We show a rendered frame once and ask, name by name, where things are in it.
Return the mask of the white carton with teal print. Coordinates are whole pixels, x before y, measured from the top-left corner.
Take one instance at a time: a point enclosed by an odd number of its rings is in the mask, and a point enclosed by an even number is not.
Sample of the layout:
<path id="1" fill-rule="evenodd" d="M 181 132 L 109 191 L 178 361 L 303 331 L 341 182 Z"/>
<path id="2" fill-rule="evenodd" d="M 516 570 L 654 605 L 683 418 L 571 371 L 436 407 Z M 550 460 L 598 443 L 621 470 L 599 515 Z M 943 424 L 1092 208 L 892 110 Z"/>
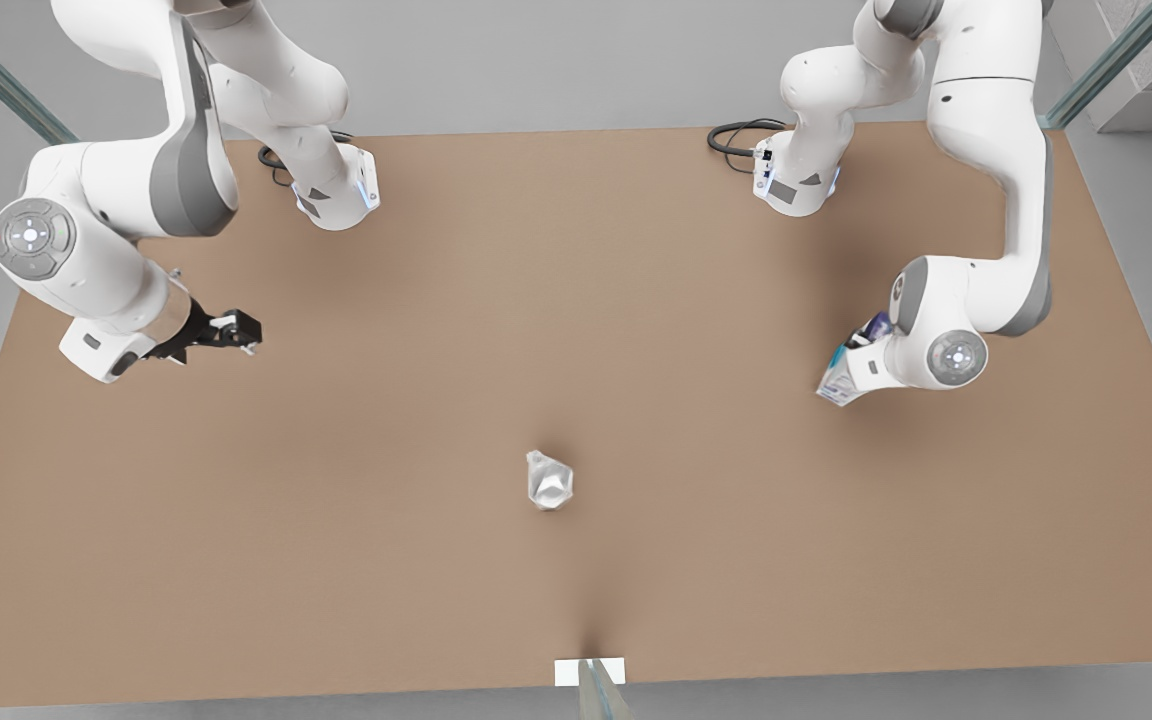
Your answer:
<path id="1" fill-rule="evenodd" d="M 838 344 L 814 389 L 818 396 L 840 407 L 851 404 L 856 397 L 881 387 L 884 377 L 882 351 L 888 336 L 867 347 L 858 347 L 856 329 L 844 342 Z"/>

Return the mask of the crumpled white cup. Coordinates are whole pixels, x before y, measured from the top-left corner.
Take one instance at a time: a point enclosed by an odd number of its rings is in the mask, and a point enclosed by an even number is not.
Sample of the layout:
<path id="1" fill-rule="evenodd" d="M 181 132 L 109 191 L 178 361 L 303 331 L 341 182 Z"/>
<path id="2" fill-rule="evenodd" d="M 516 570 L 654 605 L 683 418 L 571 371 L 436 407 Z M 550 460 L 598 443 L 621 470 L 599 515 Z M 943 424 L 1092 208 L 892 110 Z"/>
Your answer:
<path id="1" fill-rule="evenodd" d="M 526 497 L 541 511 L 556 511 L 573 498 L 573 468 L 540 450 L 526 452 Z"/>

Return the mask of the white post foot plate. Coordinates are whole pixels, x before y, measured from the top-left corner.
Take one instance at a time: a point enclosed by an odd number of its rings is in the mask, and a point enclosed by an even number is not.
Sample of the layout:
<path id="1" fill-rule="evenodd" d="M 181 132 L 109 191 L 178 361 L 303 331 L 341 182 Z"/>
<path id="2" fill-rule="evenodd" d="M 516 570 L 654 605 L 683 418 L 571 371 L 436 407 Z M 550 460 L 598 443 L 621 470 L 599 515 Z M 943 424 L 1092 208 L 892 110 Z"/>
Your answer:
<path id="1" fill-rule="evenodd" d="M 604 657 L 604 659 L 558 659 L 554 661 L 554 685 L 576 687 L 579 684 L 579 667 L 602 665 L 608 679 L 616 685 L 626 684 L 626 659 L 623 657 Z"/>

